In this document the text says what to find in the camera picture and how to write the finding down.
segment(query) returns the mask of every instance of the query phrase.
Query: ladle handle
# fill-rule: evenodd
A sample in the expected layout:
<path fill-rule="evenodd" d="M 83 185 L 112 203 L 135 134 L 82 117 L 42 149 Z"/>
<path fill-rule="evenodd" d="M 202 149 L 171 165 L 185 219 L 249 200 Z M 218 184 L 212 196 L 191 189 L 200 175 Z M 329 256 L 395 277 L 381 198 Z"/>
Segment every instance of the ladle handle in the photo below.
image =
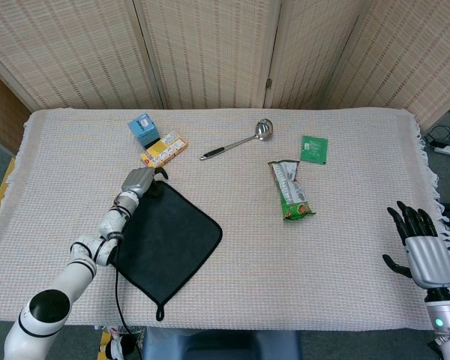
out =
<path fill-rule="evenodd" d="M 257 135 L 250 136 L 250 137 L 248 137 L 246 139 L 234 142 L 233 144 L 230 144 L 230 145 L 227 145 L 227 146 L 222 146 L 221 148 L 216 148 L 215 150 L 209 151 L 206 154 L 204 154 L 200 158 L 200 160 L 207 160 L 209 158 L 213 158 L 214 156 L 217 156 L 217 155 L 221 154 L 222 152 L 230 150 L 231 148 L 235 148 L 236 146 L 239 146 L 239 145 L 241 145 L 243 143 L 246 143 L 247 141 L 250 141 L 250 140 L 255 139 L 255 138 L 257 138 Z"/>

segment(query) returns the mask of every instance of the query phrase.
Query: blue box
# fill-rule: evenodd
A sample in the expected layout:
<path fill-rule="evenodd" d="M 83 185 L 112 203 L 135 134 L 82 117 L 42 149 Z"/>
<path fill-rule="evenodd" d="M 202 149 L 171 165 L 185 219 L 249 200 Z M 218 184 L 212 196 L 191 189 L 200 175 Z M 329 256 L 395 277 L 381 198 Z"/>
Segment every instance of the blue box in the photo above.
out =
<path fill-rule="evenodd" d="M 144 148 L 153 145 L 160 139 L 155 124 L 147 114 L 142 114 L 135 120 L 130 121 L 128 127 Z"/>

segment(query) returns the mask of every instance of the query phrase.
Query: gray floor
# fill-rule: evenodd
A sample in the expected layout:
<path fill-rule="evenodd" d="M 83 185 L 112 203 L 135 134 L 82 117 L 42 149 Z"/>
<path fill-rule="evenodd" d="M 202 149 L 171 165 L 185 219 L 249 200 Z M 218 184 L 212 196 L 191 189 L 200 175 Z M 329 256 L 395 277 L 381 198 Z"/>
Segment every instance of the gray floor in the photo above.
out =
<path fill-rule="evenodd" d="M 450 126 L 450 114 L 440 124 Z M 450 203 L 450 156 L 427 150 L 430 168 L 439 175 L 442 203 Z M 0 150 L 0 183 L 10 158 Z M 11 324 L 0 322 L 0 359 L 3 342 Z M 66 327 L 53 346 L 48 359 L 96 359 L 101 333 L 90 326 Z M 416 359 L 436 360 L 427 347 L 434 338 L 432 331 L 401 329 L 394 331 L 304 331 L 301 344 L 304 359 Z"/>

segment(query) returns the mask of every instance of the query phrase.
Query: small green package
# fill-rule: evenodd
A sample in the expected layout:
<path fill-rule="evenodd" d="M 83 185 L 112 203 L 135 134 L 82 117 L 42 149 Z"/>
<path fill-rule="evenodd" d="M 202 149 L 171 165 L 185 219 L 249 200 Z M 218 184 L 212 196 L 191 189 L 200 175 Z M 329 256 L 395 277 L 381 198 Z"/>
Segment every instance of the small green package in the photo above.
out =
<path fill-rule="evenodd" d="M 284 220 L 298 220 L 315 214 L 308 205 L 307 197 L 296 180 L 299 161 L 281 160 L 268 163 L 280 190 L 280 202 Z"/>
<path fill-rule="evenodd" d="M 300 160 L 310 163 L 325 164 L 327 162 L 327 146 L 329 141 L 320 137 L 303 136 L 301 139 Z"/>

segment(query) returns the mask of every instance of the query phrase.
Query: table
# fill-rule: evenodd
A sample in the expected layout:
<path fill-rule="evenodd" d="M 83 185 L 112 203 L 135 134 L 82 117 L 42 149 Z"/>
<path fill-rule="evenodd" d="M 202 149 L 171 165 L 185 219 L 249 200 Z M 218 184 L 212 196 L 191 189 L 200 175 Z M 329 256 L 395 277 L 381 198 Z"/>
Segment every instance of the table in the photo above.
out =
<path fill-rule="evenodd" d="M 425 292 L 390 271 L 384 253 L 406 263 L 386 206 L 422 207 L 444 228 L 418 127 L 404 110 L 279 109 L 41 110 L 34 113 L 0 211 L 0 320 L 51 283 L 70 244 L 98 224 L 128 172 L 143 164 L 127 123 L 148 113 L 189 148 L 166 165 L 169 183 L 223 228 L 203 267 L 166 305 L 125 280 L 130 325 L 198 329 L 429 329 Z M 205 152 L 274 123 L 253 141 L 207 161 Z M 325 166 L 300 163 L 298 181 L 316 215 L 283 221 L 269 161 L 299 159 L 302 135 L 328 138 Z M 98 276 L 68 324 L 116 324 L 114 269 Z"/>

